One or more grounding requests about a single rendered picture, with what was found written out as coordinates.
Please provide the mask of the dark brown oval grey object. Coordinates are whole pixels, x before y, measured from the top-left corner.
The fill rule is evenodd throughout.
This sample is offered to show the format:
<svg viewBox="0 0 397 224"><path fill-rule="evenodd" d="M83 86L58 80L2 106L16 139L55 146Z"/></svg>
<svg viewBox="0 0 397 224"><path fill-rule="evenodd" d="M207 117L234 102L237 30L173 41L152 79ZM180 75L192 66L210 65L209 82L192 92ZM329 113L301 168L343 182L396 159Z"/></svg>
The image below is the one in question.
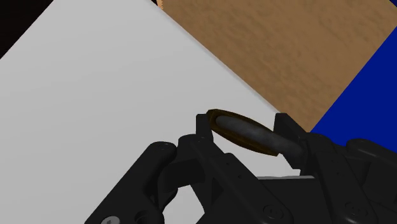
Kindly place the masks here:
<svg viewBox="0 0 397 224"><path fill-rule="evenodd" d="M299 145L246 116L222 109L210 109L206 115L211 130L245 149L286 158L304 155Z"/></svg>

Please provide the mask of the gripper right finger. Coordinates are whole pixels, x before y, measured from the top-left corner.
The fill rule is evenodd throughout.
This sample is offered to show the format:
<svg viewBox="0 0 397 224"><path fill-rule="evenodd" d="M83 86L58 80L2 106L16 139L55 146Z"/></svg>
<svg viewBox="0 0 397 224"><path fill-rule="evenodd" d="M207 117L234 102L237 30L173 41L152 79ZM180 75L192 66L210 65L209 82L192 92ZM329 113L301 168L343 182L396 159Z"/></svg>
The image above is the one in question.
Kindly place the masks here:
<svg viewBox="0 0 397 224"><path fill-rule="evenodd" d="M301 148L283 156L319 180L333 224L397 224L397 153L362 138L341 146L286 113L275 115L274 132Z"/></svg>

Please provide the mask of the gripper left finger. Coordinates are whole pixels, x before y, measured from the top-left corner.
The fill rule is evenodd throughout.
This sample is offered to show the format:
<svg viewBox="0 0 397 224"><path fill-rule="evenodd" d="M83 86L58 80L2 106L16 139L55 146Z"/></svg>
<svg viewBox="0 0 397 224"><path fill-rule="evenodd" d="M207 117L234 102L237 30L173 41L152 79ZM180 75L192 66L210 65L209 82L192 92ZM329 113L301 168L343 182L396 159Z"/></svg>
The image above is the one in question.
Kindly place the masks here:
<svg viewBox="0 0 397 224"><path fill-rule="evenodd" d="M84 224L165 224L163 211L182 186L204 209L196 224L294 224L290 210L216 146L205 114L177 145L150 144Z"/></svg>

